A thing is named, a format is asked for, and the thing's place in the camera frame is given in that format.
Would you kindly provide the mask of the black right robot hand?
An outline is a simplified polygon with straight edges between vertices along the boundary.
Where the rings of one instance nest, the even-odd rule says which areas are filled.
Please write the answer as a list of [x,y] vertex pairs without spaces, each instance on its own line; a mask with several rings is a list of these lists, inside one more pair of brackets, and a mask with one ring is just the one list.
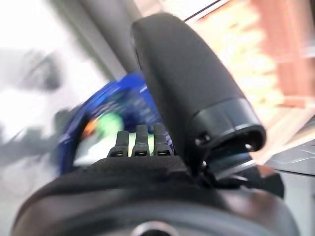
[[204,40],[160,13],[132,25],[135,53],[161,114],[149,155],[138,127],[108,156],[63,175],[21,206],[13,236],[297,236],[279,173],[251,158],[266,131]]

